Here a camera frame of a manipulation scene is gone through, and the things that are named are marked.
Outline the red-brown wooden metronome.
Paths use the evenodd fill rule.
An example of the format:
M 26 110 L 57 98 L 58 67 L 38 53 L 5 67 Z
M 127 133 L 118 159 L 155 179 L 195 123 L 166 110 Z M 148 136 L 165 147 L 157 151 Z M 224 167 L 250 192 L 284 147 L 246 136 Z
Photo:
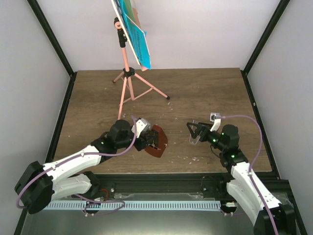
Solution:
M 153 157 L 161 158 L 168 145 L 168 139 L 160 126 L 153 125 L 146 136 L 146 143 L 145 151 Z

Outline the clear plastic metronome cover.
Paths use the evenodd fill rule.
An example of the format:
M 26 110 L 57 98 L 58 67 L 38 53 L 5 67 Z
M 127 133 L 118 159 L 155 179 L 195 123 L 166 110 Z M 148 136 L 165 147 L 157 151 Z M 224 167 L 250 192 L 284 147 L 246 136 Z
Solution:
M 189 142 L 193 145 L 197 144 L 199 139 L 200 139 L 200 134 L 201 134 L 201 128 L 198 127 L 199 122 L 196 120 L 192 121 L 192 125 L 189 127 L 189 132 L 190 132 L 190 137 L 189 137 Z

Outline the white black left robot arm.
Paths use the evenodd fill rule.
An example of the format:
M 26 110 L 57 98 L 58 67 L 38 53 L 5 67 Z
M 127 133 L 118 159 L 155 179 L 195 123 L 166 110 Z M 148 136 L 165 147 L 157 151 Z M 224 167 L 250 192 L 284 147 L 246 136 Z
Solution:
M 63 159 L 45 164 L 30 163 L 14 188 L 18 196 L 16 207 L 35 214 L 50 202 L 70 195 L 84 200 L 96 197 L 100 192 L 99 180 L 85 169 L 121 156 L 132 147 L 160 158 L 168 144 L 163 129 L 144 118 L 133 118 L 133 121 L 130 124 L 117 120 L 109 131 Z

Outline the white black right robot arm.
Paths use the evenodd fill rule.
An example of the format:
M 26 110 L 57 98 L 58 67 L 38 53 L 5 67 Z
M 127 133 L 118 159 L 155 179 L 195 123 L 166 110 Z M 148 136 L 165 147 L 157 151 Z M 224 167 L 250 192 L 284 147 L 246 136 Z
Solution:
M 293 207 L 277 199 L 255 174 L 239 148 L 238 127 L 227 124 L 218 132 L 219 125 L 219 119 L 213 124 L 189 122 L 186 125 L 192 139 L 208 142 L 220 151 L 220 162 L 233 178 L 218 183 L 219 195 L 232 196 L 239 203 L 249 217 L 255 235 L 296 234 Z

